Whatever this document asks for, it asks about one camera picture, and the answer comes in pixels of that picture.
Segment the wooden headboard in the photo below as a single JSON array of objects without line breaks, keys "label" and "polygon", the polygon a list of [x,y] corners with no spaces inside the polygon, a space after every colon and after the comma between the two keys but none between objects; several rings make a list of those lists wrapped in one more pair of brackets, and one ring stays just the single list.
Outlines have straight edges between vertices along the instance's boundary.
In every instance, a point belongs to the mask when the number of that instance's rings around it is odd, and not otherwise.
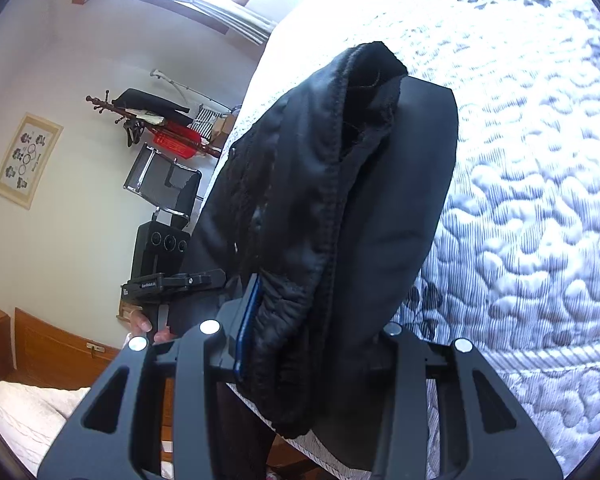
[{"label": "wooden headboard", "polygon": [[[76,336],[16,308],[17,371],[34,386],[76,390],[91,386],[119,350]],[[89,346],[104,349],[104,352]],[[173,380],[165,388],[163,424],[171,426]]]}]

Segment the picture frame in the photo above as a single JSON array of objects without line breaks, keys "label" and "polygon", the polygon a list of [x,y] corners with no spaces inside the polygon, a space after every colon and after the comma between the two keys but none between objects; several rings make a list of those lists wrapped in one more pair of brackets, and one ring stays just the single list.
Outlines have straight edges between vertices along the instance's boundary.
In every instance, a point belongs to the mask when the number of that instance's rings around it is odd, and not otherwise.
[{"label": "picture frame", "polygon": [[30,209],[63,126],[26,113],[0,165],[0,195]]}]

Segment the red basket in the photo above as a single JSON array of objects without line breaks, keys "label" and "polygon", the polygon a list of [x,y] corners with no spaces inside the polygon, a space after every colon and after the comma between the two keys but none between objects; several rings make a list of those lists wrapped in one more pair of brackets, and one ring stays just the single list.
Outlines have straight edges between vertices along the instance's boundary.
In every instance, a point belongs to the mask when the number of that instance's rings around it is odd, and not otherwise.
[{"label": "red basket", "polygon": [[153,142],[158,146],[175,153],[180,158],[191,158],[197,153],[195,148],[182,144],[182,142],[173,137],[169,137],[167,134],[157,134],[153,137]]}]

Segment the bed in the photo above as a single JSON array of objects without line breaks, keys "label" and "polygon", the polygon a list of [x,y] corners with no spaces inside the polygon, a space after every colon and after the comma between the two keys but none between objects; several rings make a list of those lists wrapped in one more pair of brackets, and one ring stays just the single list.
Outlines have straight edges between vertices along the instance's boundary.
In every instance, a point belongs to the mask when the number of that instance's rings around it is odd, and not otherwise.
[{"label": "bed", "polygon": [[[438,343],[472,340],[567,476],[600,437],[600,12],[592,0],[306,0],[274,31],[226,146],[342,50],[376,40],[410,75],[452,88],[460,118],[435,241],[395,320]],[[429,419],[434,478],[433,387]],[[339,478],[369,478],[312,433],[292,444]]]}]

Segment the human hand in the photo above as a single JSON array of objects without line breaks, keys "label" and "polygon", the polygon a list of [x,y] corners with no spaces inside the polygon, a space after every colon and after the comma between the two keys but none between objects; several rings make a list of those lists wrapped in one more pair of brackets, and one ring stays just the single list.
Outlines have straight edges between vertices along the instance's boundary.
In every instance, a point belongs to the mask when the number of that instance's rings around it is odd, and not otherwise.
[{"label": "human hand", "polygon": [[[131,313],[131,317],[129,318],[129,322],[131,323],[131,335],[144,335],[145,332],[150,332],[152,330],[151,322],[148,320],[144,314],[142,314],[141,310],[134,310]],[[171,341],[175,336],[169,330],[169,327],[163,328],[162,330],[158,330],[153,337],[153,342],[155,343],[164,343],[166,341]]]}]

